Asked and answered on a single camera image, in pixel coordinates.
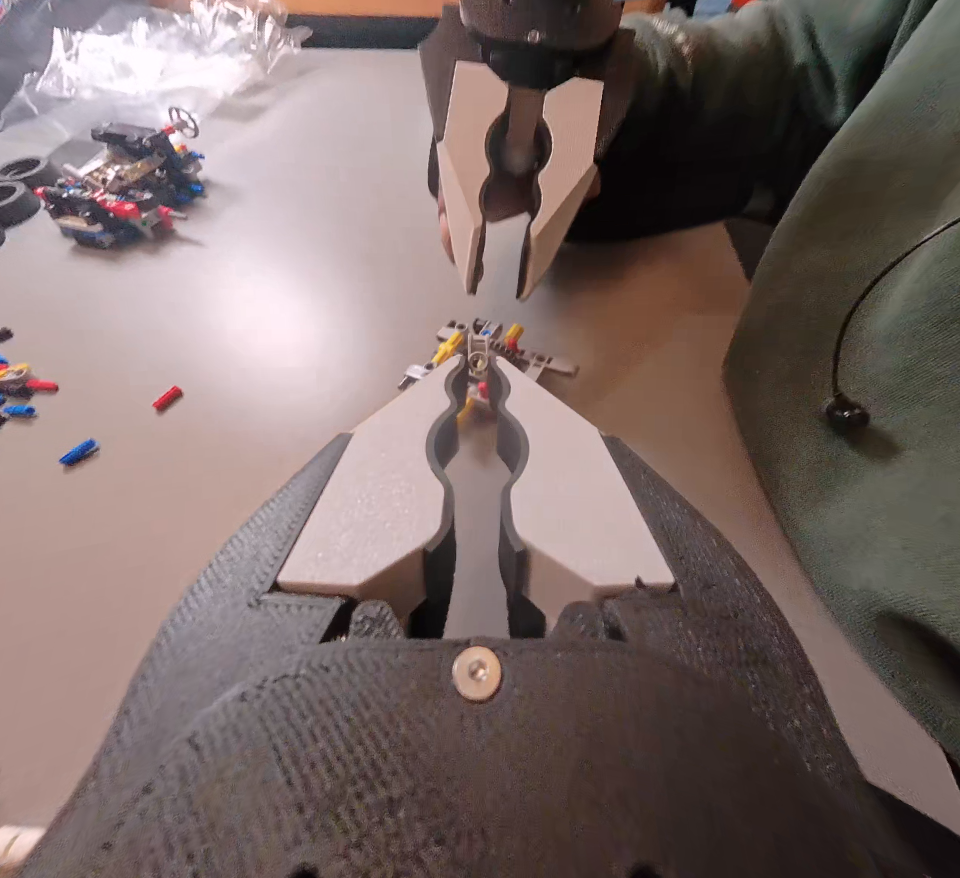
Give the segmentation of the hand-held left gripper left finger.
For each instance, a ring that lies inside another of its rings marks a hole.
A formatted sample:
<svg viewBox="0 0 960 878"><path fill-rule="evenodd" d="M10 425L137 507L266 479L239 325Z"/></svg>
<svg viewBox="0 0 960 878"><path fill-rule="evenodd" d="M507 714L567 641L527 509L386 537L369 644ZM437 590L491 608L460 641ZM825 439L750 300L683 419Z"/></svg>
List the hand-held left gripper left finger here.
<svg viewBox="0 0 960 878"><path fill-rule="evenodd" d="M457 416L469 373L450 357L347 438L275 584L295 595L445 610L455 569Z"/></svg>

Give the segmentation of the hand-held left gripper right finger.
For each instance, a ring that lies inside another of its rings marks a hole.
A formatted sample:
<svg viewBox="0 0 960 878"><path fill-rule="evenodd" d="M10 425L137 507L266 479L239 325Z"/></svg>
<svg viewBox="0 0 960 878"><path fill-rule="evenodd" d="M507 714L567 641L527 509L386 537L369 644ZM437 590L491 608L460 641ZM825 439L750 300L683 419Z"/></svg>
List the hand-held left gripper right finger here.
<svg viewBox="0 0 960 878"><path fill-rule="evenodd" d="M488 374L509 613L561 613L676 579L602 432L506 359Z"/></svg>

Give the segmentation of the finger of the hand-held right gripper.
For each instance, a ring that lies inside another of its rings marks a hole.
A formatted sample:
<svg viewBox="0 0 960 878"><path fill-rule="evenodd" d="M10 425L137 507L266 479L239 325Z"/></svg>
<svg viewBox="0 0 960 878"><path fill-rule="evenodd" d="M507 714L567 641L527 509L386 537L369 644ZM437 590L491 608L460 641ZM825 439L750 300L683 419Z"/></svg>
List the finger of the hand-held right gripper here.
<svg viewBox="0 0 960 878"><path fill-rule="evenodd" d="M528 299L546 276L598 169L595 145L604 86L572 77L546 92L541 124L548 153L535 173L533 210L526 230L516 297Z"/></svg>
<svg viewBox="0 0 960 878"><path fill-rule="evenodd" d="M446 125L437 144L443 198L454 264L473 296L486 234L484 192L492 174L491 132L508 104L508 85L486 64L457 62Z"/></svg>

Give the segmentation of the small grey lego differential assembly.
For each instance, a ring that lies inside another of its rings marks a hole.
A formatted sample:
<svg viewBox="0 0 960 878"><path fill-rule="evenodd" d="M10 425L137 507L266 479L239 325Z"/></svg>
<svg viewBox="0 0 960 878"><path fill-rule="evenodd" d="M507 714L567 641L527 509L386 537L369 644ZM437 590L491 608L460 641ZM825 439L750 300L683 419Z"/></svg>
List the small grey lego differential assembly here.
<svg viewBox="0 0 960 878"><path fill-rule="evenodd" d="M467 368L468 383L466 397L458 413L459 424L472 417L490 416L493 413L489 380L495 357L503 359L534 381L539 380L546 372L566 378L574 378L579 373L579 365L566 357L551 355L542 349L528 346L523 341L525 329L522 324L513 322L504 325L478 317L468 323L449 320L442 326L436 334L437 345L432 355L421 364L409 365L397 385L397 390L405 392L454 356L464 356L467 363L466 345L470 333L489 336L490 366L484 379L474 378Z"/></svg>

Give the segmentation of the person's right forearm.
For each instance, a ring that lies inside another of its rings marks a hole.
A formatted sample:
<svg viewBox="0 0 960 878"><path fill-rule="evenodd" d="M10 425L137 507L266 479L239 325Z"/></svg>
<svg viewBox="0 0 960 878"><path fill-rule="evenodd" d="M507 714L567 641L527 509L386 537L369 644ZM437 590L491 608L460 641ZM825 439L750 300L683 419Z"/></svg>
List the person's right forearm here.
<svg viewBox="0 0 960 878"><path fill-rule="evenodd" d="M634 17L630 107L573 245L782 213L937 0L754 0Z"/></svg>

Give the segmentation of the black lego car chassis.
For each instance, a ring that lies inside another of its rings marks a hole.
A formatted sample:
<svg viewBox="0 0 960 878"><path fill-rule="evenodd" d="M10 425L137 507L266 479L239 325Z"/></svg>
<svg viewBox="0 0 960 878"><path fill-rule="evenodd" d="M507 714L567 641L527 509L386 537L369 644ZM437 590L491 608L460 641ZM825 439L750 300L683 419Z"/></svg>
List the black lego car chassis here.
<svg viewBox="0 0 960 878"><path fill-rule="evenodd" d="M205 156L189 147L195 116L171 106L167 122L148 127L108 121L91 130L102 154L32 192L60 233L77 245L111 249L174 231L185 209L203 199Z"/></svg>

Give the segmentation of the person's green sweatshirt torso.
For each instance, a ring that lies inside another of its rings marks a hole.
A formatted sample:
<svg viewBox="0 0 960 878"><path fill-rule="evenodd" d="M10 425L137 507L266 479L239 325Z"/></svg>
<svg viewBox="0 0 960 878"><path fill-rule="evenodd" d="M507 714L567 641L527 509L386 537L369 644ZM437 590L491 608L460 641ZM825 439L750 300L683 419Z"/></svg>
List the person's green sweatshirt torso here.
<svg viewBox="0 0 960 878"><path fill-rule="evenodd" d="M774 231L726 356L819 596L958 762L958 67L890 68Z"/></svg>

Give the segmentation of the clear plastic bag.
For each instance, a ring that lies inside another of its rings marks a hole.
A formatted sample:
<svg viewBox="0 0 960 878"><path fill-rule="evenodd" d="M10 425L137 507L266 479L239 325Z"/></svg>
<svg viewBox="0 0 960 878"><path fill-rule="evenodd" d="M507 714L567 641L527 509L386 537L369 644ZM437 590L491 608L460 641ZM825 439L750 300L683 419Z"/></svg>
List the clear plastic bag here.
<svg viewBox="0 0 960 878"><path fill-rule="evenodd" d="M58 28L22 90L53 102L105 98L218 104L267 80L313 31L277 0L189 0L185 10L121 5L84 31Z"/></svg>

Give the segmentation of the pile of blue yellow pins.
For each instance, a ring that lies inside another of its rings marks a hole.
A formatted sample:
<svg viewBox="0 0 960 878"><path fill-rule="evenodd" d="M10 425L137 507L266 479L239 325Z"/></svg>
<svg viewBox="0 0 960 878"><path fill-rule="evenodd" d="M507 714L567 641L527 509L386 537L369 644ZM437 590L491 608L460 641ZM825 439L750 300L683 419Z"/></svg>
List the pile of blue yellow pins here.
<svg viewBox="0 0 960 878"><path fill-rule="evenodd" d="M31 423L40 417L38 401L60 392L60 385L42 377L27 361L9 358L4 348L14 337L12 329L1 328L1 428L11 423Z"/></svg>

